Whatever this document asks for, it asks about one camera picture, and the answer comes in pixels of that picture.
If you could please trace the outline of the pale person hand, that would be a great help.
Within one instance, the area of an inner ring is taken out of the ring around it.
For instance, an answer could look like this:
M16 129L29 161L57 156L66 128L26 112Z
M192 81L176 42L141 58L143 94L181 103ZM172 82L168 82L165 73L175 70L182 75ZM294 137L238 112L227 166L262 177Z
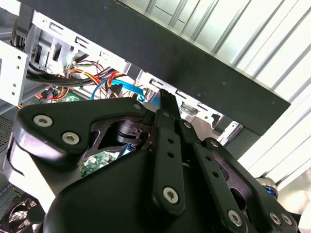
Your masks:
M280 190L278 202L292 215L299 233L311 232L311 169Z

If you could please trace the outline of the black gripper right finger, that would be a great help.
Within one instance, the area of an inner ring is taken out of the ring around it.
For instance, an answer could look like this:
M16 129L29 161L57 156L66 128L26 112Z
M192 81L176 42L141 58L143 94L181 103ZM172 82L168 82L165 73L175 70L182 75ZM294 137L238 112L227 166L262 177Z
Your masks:
M277 201L278 190L269 179L255 179L215 139L201 141L182 120L176 97L167 93L167 110L211 201L211 224L217 233L295 233L297 223Z

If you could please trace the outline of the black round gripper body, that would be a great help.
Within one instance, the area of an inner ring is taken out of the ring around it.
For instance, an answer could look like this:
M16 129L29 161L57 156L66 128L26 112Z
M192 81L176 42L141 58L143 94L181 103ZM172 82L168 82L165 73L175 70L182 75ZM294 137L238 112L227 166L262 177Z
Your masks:
M194 167L162 153L161 171L143 151L124 156L63 190L52 203L46 233L216 233L212 204Z

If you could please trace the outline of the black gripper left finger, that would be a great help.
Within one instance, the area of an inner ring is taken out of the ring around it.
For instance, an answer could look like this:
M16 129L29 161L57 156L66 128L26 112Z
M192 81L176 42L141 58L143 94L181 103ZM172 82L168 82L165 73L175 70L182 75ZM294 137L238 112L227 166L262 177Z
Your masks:
M5 176L49 211L67 187L136 151L150 154L161 171L178 172L162 157L173 154L182 164L167 93L160 90L155 112L132 98L24 107L13 125Z

